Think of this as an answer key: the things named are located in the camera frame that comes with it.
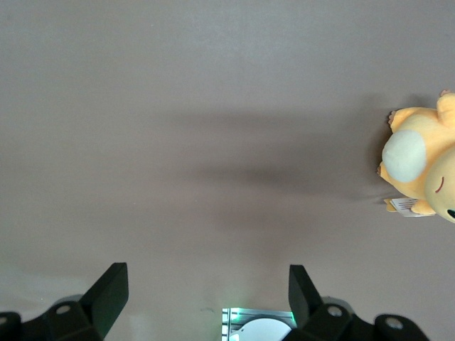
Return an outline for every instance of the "plush toy foot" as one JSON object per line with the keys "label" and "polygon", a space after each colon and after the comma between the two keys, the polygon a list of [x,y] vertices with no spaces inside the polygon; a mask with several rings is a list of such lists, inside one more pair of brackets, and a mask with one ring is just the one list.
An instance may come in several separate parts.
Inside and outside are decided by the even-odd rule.
{"label": "plush toy foot", "polygon": [[441,93],[439,94],[440,97],[444,96],[445,94],[451,94],[452,91],[450,91],[449,89],[444,89],[441,91]]}
{"label": "plush toy foot", "polygon": [[411,211],[419,215],[435,215],[436,212],[432,209],[429,203],[425,200],[418,200],[414,206],[411,207]]}
{"label": "plush toy foot", "polygon": [[395,118],[395,114],[397,113],[396,110],[394,110],[393,112],[390,113],[389,115],[389,124],[392,125],[392,122],[393,122],[393,119]]}

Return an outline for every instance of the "green led light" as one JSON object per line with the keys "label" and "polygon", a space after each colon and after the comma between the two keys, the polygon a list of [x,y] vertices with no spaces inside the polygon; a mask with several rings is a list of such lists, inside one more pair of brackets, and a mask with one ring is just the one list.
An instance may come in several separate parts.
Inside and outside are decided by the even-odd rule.
{"label": "green led light", "polygon": [[236,321],[240,318],[240,308],[231,308],[230,309],[230,319],[231,321]]}

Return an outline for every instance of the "gray surface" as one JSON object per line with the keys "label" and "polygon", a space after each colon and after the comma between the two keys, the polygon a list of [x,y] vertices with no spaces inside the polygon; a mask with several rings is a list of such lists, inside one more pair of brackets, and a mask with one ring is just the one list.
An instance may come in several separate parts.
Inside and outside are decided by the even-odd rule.
{"label": "gray surface", "polygon": [[385,211],[391,109],[455,88],[453,1],[2,1],[0,309],[127,261],[108,340],[219,340],[288,265],[455,335],[455,225]]}

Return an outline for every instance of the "plush toy head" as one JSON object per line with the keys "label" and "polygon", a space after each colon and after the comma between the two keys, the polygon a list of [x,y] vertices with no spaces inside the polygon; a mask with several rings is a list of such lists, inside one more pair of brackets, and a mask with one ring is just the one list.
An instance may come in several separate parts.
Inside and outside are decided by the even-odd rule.
{"label": "plush toy head", "polygon": [[455,148],[441,155],[430,168],[425,197],[437,214],[455,222]]}

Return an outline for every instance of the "white plush belly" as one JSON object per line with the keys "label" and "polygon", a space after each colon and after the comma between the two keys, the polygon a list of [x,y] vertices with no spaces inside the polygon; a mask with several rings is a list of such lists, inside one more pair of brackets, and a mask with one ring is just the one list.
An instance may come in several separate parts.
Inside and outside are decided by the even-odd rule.
{"label": "white plush belly", "polygon": [[425,141],[414,130],[395,132],[382,150],[382,160],[389,176],[402,183],[419,177],[427,166]]}

